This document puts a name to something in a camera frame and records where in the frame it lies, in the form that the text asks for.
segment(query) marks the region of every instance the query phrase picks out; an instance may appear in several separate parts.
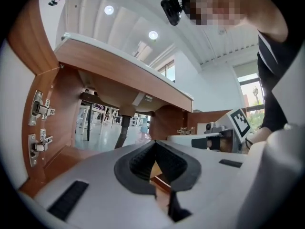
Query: white ceiling beam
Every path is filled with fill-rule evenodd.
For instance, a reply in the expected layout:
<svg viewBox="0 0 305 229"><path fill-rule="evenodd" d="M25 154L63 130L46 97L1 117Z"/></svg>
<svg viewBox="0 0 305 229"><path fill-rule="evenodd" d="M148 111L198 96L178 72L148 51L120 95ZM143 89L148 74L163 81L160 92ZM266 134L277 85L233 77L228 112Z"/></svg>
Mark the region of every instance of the white ceiling beam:
<svg viewBox="0 0 305 229"><path fill-rule="evenodd" d="M258 34L252 34L253 44L258 44Z"/></svg>
<svg viewBox="0 0 305 229"><path fill-rule="evenodd" d="M149 54L151 54L151 52L153 51L153 49L150 46L146 46L136 57L138 60L141 60L142 62L144 62L144 60L148 57Z"/></svg>
<svg viewBox="0 0 305 229"><path fill-rule="evenodd" d="M214 50L214 47L213 47L213 41L210 40L210 38L209 38L208 34L206 33L205 29L202 29L202 32L204 33L204 36L205 36L205 39L206 39L206 42L205 42L206 46L211 51L211 53L208 54L208 56L205 56L205 59L206 60L216 59L217 54L215 53L215 50Z"/></svg>
<svg viewBox="0 0 305 229"><path fill-rule="evenodd" d="M241 48L245 48L246 47L246 32L244 28L240 28L240 44L241 44Z"/></svg>
<svg viewBox="0 0 305 229"><path fill-rule="evenodd" d="M169 56L167 59L165 59L159 65L155 66L154 70L159 71L161 68L163 68L165 65L171 63L172 61L175 62L175 55Z"/></svg>
<svg viewBox="0 0 305 229"><path fill-rule="evenodd" d="M218 58L218 56L223 56L222 52L225 51L224 42L222 41L221 36L222 35L219 35L219 32L217 31L217 33L209 37L209 40L213 47L213 52L215 52L216 59Z"/></svg>
<svg viewBox="0 0 305 229"><path fill-rule="evenodd" d="M66 30L68 30L68 21L69 21L69 4L70 4L70 0L66 0L66 2L65 2L65 7L64 7L64 9L65 9L65 22L66 22Z"/></svg>
<svg viewBox="0 0 305 229"><path fill-rule="evenodd" d="M229 41L231 42L231 49L229 49L229 53L227 53L227 55L230 55L231 53L235 52L232 30L228 31L228 36L229 36Z"/></svg>
<svg viewBox="0 0 305 229"><path fill-rule="evenodd" d="M124 7L120 7L113 22L111 32L109 33L107 43L122 50L129 34L138 20L138 14L132 11L126 11Z"/></svg>
<svg viewBox="0 0 305 229"><path fill-rule="evenodd" d="M217 43L218 43L218 45L219 45L219 55L221 56L221 57L223 57L224 56L224 54L227 54L227 51L226 51L226 46L225 46L225 44L226 44L226 39L225 39L225 37L226 37L226 34L224 33L224 34L222 34L222 35L218 35L218 37L217 37Z"/></svg>
<svg viewBox="0 0 305 229"><path fill-rule="evenodd" d="M220 65L223 63L228 63L230 66L236 66L240 64L245 64L257 59L258 45L244 48L232 53L229 53L225 56L217 58L216 60L211 60L202 65L202 68L209 67L211 65Z"/></svg>
<svg viewBox="0 0 305 229"><path fill-rule="evenodd" d="M96 19L95 19L95 24L94 24L94 31L93 31L93 38L97 39L98 34L99 34L99 28L101 25L101 20L103 16L103 8L105 7L105 1L101 0L99 10L97 11Z"/></svg>
<svg viewBox="0 0 305 229"><path fill-rule="evenodd" d="M195 33L194 29L186 19L182 19L178 26L167 25L166 16L160 6L161 0L109 0L119 6L123 6L138 15L144 17L148 21L153 21L163 33L169 35L175 41L175 45L183 51L188 57L194 68L200 72L203 63L202 47L198 40L199 33Z"/></svg>
<svg viewBox="0 0 305 229"><path fill-rule="evenodd" d="M78 23L78 33L83 35L84 31L84 17L85 17L85 7L86 7L87 0L81 0L81 8L80 8L80 17Z"/></svg>
<svg viewBox="0 0 305 229"><path fill-rule="evenodd" d="M246 62L246 63L242 63L242 64L236 64L236 65L233 65L233 67L235 68L235 67L239 67L239 66L243 66L243 65L247 65L247 64L252 64L252 63L257 63L257 59L255 59L255 60L251 60L251 61L249 61L249 62Z"/></svg>
<svg viewBox="0 0 305 229"><path fill-rule="evenodd" d="M196 25L192 25L193 29L192 31L194 30L198 30L198 26ZM208 40L208 36L206 35L206 30L204 27L200 27L200 33L201 33L201 37L198 37L197 39L199 44L200 44L200 47L201 47L201 60L202 60L202 63L205 63L207 60L210 60L210 57L211 57L211 53L213 53L213 50L209 44L209 40Z"/></svg>
<svg viewBox="0 0 305 229"><path fill-rule="evenodd" d="M141 22L141 18L139 17L137 22L134 24L134 27L132 28L132 30L130 31L130 33L128 33L128 37L126 38L126 41L122 47L122 51L126 51L128 45L129 45L129 42L130 42L130 39L132 38L132 36L137 32L137 24Z"/></svg>
<svg viewBox="0 0 305 229"><path fill-rule="evenodd" d="M177 47L172 44L167 49L165 49L162 53L159 54L150 64L149 66L152 68L158 67L162 62L164 62L167 58L173 56L178 51Z"/></svg>
<svg viewBox="0 0 305 229"><path fill-rule="evenodd" d="M229 53L230 39L229 39L229 36L228 36L227 32L225 32L223 36L225 37L224 53L225 53L225 55L227 55Z"/></svg>

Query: black shirt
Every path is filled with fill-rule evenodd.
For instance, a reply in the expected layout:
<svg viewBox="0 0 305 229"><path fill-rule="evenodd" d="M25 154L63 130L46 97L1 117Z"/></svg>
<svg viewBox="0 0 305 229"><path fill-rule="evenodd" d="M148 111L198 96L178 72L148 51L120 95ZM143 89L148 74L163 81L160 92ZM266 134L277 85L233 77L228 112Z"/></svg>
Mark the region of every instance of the black shirt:
<svg viewBox="0 0 305 229"><path fill-rule="evenodd" d="M262 127L272 132L282 129L287 123L286 117L272 94L272 89L285 74L299 49L304 33L304 6L301 0L271 0L282 13L287 27L288 36L284 42L275 42L263 33L258 32L258 73L265 93L265 116Z"/></svg>

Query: drain pipe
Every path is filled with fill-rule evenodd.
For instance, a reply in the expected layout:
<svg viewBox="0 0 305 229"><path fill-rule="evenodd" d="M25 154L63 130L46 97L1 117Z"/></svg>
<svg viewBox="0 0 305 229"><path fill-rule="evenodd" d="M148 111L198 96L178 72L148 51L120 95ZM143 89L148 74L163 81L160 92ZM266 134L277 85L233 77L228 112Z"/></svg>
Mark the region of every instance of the drain pipe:
<svg viewBox="0 0 305 229"><path fill-rule="evenodd" d="M121 133L120 136L116 142L115 148L119 148L122 147L126 137L127 137L127 132L128 132L128 127L129 127L129 123L130 123L130 116L126 116L126 115L122 115L122 127L121 127Z"/></svg>

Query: camera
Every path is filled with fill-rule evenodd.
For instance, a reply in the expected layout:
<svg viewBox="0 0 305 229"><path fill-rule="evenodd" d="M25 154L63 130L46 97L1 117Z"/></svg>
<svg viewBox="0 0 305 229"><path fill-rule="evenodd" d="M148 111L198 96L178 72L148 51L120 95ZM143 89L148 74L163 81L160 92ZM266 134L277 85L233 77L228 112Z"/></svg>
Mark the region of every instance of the camera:
<svg viewBox="0 0 305 229"><path fill-rule="evenodd" d="M52 0L51 2L49 2L49 5L50 6L55 6L55 5L57 5L57 2L55 0Z"/></svg>
<svg viewBox="0 0 305 229"><path fill-rule="evenodd" d="M184 11L187 16L190 14L190 0L182 0L181 4L178 0L162 0L161 6L171 25L176 26L181 19L181 12Z"/></svg>
<svg viewBox="0 0 305 229"><path fill-rule="evenodd" d="M181 19L182 7L178 0L162 0L161 6L169 20L170 24L175 26Z"/></svg>

